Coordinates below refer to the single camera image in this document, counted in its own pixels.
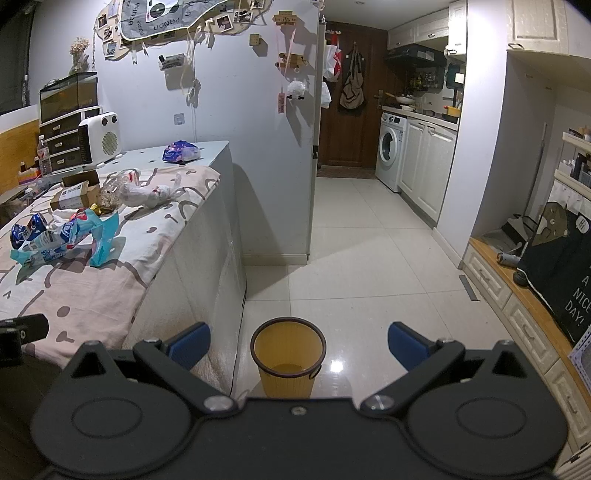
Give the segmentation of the white washing machine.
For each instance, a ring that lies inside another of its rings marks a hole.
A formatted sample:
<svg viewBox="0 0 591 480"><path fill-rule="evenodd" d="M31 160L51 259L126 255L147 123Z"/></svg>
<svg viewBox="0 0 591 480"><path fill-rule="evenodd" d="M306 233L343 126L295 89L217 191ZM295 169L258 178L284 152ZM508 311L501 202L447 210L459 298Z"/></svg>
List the white washing machine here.
<svg viewBox="0 0 591 480"><path fill-rule="evenodd" d="M383 111L377 153L376 177L391 191L400 191L399 181L406 152L408 121Z"/></svg>

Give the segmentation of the white desktop fan heater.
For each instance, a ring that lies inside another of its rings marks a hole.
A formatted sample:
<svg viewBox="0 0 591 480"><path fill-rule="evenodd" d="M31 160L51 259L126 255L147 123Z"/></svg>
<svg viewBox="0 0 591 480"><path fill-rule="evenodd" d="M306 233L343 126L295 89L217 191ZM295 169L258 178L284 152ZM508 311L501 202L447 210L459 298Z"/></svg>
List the white desktop fan heater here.
<svg viewBox="0 0 591 480"><path fill-rule="evenodd" d="M78 144L84 170L113 160L122 150L118 115L107 112L82 120L78 125Z"/></svg>

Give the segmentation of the wall switch plate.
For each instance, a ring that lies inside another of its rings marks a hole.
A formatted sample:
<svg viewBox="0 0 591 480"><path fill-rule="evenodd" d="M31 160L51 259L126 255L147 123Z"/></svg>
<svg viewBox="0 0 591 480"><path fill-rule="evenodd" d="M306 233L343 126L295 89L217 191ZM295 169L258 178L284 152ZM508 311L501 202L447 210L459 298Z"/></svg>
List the wall switch plate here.
<svg viewBox="0 0 591 480"><path fill-rule="evenodd" d="M185 123L185 117L183 113L177 113L173 116L175 125L183 125Z"/></svg>

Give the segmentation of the purple blue tissue pack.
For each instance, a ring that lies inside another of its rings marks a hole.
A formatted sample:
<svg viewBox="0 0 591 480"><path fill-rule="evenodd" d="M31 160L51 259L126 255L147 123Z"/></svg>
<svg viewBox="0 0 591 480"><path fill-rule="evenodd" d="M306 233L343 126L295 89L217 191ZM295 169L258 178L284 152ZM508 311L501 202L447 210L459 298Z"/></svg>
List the purple blue tissue pack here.
<svg viewBox="0 0 591 480"><path fill-rule="evenodd" d="M190 142L179 140L164 148L162 161L170 164L186 164L201 157L200 149Z"/></svg>

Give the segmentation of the crushed blue Pepsi can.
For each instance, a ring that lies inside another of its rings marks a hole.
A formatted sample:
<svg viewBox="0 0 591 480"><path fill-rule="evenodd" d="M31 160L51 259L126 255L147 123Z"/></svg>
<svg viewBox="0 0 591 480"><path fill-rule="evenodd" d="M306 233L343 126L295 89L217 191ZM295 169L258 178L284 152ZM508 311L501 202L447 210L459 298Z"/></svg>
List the crushed blue Pepsi can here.
<svg viewBox="0 0 591 480"><path fill-rule="evenodd" d="M11 228L11 246L18 250L25 242L32 241L47 230L47 221L44 216L35 213L26 225L14 224Z"/></svg>

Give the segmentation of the brown cardboard parcel box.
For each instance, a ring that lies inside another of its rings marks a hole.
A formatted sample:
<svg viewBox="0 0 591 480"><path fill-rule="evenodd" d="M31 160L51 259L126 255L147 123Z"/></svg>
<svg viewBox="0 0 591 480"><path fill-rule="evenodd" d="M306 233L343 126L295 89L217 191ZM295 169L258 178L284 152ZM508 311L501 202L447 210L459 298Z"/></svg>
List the brown cardboard parcel box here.
<svg viewBox="0 0 591 480"><path fill-rule="evenodd" d="M98 203L101 186L95 170L66 176L62 184L50 202L52 210L86 209Z"/></svg>

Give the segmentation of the clear plastic bottle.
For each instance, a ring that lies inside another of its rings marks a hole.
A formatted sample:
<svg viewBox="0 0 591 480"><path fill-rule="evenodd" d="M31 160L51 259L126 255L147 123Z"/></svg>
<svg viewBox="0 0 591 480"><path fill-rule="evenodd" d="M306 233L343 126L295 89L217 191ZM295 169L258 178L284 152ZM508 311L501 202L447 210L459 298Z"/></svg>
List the clear plastic bottle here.
<svg viewBox="0 0 591 480"><path fill-rule="evenodd" d="M98 205L116 209L123 203L123 190L127 184L139 184L139 171L126 169L108 174L101 184Z"/></svg>

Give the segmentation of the white drawer bench cabinet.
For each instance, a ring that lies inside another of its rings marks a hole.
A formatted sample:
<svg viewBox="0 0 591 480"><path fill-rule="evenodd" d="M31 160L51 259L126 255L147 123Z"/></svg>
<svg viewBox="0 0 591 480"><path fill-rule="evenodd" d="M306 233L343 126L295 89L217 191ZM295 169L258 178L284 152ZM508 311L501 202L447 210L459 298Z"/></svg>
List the white drawer bench cabinet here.
<svg viewBox="0 0 591 480"><path fill-rule="evenodd" d="M514 282L514 270L500 265L485 242L469 240L462 267L560 404L570 449L588 446L590 394L568 358L572 346L549 311L530 289Z"/></svg>

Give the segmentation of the dark glass fish tank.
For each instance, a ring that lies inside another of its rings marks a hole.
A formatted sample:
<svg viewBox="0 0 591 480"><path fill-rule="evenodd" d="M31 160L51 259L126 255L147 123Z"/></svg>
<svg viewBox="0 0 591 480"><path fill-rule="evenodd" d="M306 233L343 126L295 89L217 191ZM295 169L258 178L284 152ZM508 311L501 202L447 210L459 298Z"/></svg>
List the dark glass fish tank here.
<svg viewBox="0 0 591 480"><path fill-rule="evenodd" d="M98 105L96 72L71 74L48 83L39 91L40 122Z"/></svg>

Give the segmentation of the gold foil wrapper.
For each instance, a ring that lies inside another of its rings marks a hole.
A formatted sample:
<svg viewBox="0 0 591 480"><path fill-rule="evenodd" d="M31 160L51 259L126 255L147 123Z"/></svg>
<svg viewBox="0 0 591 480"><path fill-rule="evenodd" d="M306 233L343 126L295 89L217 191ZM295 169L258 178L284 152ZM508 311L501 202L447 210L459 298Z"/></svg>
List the gold foil wrapper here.
<svg viewBox="0 0 591 480"><path fill-rule="evenodd" d="M92 210L97 216L110 215L115 211L115 209L111 206L103 206L97 203L93 203L89 209Z"/></svg>

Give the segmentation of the white plastic bag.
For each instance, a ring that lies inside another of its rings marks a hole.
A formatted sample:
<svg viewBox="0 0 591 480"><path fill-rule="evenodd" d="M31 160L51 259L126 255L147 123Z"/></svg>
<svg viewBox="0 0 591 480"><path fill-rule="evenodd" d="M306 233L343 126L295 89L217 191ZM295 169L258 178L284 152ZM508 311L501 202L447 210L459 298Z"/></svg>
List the white plastic bag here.
<svg viewBox="0 0 591 480"><path fill-rule="evenodd" d="M145 207L154 209L179 197L183 190L181 176L176 174L171 185L139 186L132 182L125 183L120 191L121 203L127 207Z"/></svg>

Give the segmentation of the teal snack wrapper bag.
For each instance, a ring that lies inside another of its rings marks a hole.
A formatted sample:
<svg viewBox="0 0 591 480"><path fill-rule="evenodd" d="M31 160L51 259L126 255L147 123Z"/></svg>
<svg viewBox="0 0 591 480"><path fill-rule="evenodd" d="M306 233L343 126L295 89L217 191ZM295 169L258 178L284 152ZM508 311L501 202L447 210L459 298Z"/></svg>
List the teal snack wrapper bag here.
<svg viewBox="0 0 591 480"><path fill-rule="evenodd" d="M10 258L22 266L51 263L64 257L87 236L91 236L89 264L98 268L108 260L118 226L117 212L102 220L92 210L82 210L59 230L47 229L34 240L25 242L18 250L12 249Z"/></svg>

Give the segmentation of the wall photo collage banner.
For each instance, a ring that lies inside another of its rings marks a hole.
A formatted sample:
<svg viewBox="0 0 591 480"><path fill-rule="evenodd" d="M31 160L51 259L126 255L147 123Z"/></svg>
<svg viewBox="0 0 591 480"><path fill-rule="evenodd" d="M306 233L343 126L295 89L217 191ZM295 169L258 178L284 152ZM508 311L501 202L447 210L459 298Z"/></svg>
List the wall photo collage banner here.
<svg viewBox="0 0 591 480"><path fill-rule="evenodd" d="M93 33L107 60L181 39L235 35L263 18L270 1L109 1Z"/></svg>

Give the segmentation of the white cloth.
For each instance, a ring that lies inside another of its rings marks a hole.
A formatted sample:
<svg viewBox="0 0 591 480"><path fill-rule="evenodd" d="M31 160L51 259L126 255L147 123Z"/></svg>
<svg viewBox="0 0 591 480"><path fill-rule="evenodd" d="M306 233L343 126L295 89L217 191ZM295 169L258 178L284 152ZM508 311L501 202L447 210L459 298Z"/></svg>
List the white cloth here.
<svg viewBox="0 0 591 480"><path fill-rule="evenodd" d="M48 221L48 229L52 231L59 230L63 225L76 217L79 210L76 209L64 209L54 210L51 213L51 219Z"/></svg>

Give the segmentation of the yellow trash bin brown rim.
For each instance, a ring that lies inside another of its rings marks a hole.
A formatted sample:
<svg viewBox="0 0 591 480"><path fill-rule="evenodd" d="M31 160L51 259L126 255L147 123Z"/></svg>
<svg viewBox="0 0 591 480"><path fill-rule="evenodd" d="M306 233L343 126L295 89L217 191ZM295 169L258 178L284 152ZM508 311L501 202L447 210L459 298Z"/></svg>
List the yellow trash bin brown rim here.
<svg viewBox="0 0 591 480"><path fill-rule="evenodd" d="M267 398L308 399L325 361L327 341L310 321L279 317L254 331L250 354Z"/></svg>

